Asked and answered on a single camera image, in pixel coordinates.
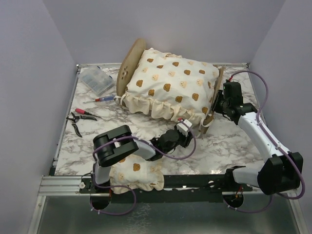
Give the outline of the small bear print pillow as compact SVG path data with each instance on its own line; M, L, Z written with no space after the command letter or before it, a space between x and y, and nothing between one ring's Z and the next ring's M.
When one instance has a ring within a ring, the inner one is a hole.
M160 191L164 188L164 175L161 171L163 161L146 161L143 158L130 155L125 159L113 165L110 170L110 184L118 186L113 188L115 194L123 194L129 190L123 188L123 185L131 189L141 189L151 191L153 189Z

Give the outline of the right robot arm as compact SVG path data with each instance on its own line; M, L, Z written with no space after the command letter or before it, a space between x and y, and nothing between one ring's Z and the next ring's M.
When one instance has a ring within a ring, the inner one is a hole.
M259 188L266 195L273 195L300 186L302 155L292 153L282 145L264 125L256 108L251 103L243 102L240 83L226 81L223 84L223 89L217 92L213 111L228 117L239 126L264 161L259 170L245 166L227 169L224 185L228 190L234 191L241 184L248 184Z

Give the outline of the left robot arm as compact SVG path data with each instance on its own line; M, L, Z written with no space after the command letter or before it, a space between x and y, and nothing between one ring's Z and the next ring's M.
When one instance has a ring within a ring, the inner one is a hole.
M191 141L196 142L196 137L187 120L151 140L133 136L127 125L100 134L93 139L91 187L99 193L111 187L116 194L128 189L162 190L164 175L159 160L176 159L170 152L178 146L188 147Z

